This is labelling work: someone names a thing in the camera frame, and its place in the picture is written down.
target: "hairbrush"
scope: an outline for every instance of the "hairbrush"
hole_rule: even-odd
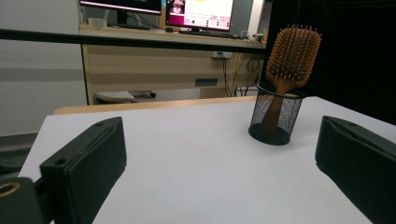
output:
[[[266,67],[265,76],[275,86],[277,95],[301,88],[308,81],[318,53],[321,35],[312,27],[291,27],[281,30]],[[276,134],[283,98],[274,96],[262,119],[262,134]]]

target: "table surface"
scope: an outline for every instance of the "table surface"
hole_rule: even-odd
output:
[[[58,149],[122,117],[128,164],[94,223],[371,223],[316,166],[320,123],[346,119],[396,143],[395,126],[307,97],[290,142],[270,146],[248,134],[255,101],[244,99],[47,116],[20,176],[36,181]]]

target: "black mesh cup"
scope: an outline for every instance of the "black mesh cup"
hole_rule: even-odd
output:
[[[257,88],[259,91],[248,128],[249,134],[269,145],[286,145],[290,141],[305,94],[297,90],[284,95],[276,94],[273,85],[264,83],[260,83]]]

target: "power outlet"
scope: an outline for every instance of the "power outlet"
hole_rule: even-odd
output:
[[[212,58],[231,58],[231,52],[213,51]]]

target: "monitor screen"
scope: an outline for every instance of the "monitor screen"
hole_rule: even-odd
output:
[[[193,31],[230,31],[233,0],[166,0],[165,24]]]
[[[161,15],[162,0],[79,0],[81,6]]]

